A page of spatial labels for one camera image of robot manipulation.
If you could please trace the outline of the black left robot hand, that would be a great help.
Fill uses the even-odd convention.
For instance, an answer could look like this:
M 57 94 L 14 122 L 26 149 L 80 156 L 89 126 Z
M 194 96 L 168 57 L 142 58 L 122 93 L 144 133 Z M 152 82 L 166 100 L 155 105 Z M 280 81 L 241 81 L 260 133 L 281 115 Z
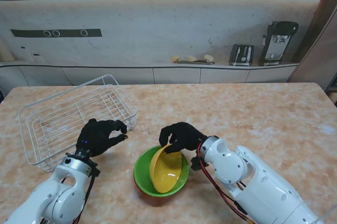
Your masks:
M 84 158 L 99 156 L 126 140 L 127 126 L 120 120 L 92 118 L 83 127 L 76 143 L 76 155 Z

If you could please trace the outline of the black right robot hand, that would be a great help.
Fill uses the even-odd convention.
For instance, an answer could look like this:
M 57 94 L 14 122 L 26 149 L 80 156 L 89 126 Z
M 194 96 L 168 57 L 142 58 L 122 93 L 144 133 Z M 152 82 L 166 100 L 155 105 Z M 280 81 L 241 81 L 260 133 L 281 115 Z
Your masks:
M 200 143 L 204 143 L 207 136 L 201 133 L 192 125 L 179 122 L 161 129 L 159 143 L 165 147 L 167 154 L 179 152 L 183 149 L 193 151 L 197 150 Z

